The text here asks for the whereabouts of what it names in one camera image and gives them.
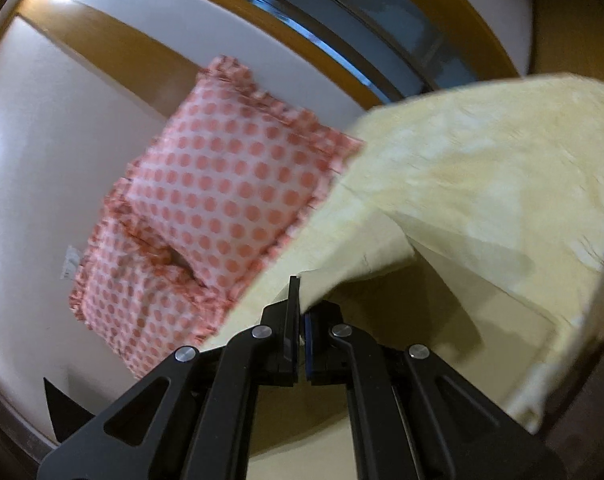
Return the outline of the beige khaki pants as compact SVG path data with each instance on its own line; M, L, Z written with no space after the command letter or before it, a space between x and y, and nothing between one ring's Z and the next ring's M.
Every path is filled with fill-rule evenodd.
M373 110L364 150L240 297L216 348L301 279L382 344L431 347L527 430L604 340L604 82L494 81Z

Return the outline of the pink polka dot pillow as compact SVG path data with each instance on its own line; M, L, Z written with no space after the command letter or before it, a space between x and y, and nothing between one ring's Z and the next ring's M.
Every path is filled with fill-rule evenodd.
M139 218L106 211L89 237L69 306L142 378L181 346L199 348L215 335L230 301L175 263Z
M362 146L218 56L136 162L125 197L197 281L235 300Z

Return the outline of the wooden ceiling beam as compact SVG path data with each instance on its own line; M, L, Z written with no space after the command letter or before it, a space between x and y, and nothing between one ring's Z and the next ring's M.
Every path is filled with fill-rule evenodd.
M410 0L477 80L518 77L530 62L530 0ZM161 115L198 69L228 54L276 96L344 126L382 103L311 40L247 0L22 0L3 42L31 74L86 91L116 82Z

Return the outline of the white wall outlet plate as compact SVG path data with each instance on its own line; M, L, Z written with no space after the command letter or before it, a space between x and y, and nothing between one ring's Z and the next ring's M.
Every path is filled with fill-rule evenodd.
M60 278L62 280L73 280L76 272L78 272L82 258L83 253L78 248L68 246L64 254Z

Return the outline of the dark window frame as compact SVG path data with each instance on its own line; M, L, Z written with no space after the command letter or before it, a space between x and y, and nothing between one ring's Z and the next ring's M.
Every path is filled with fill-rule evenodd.
M337 61L383 103L478 76L410 0L247 0Z

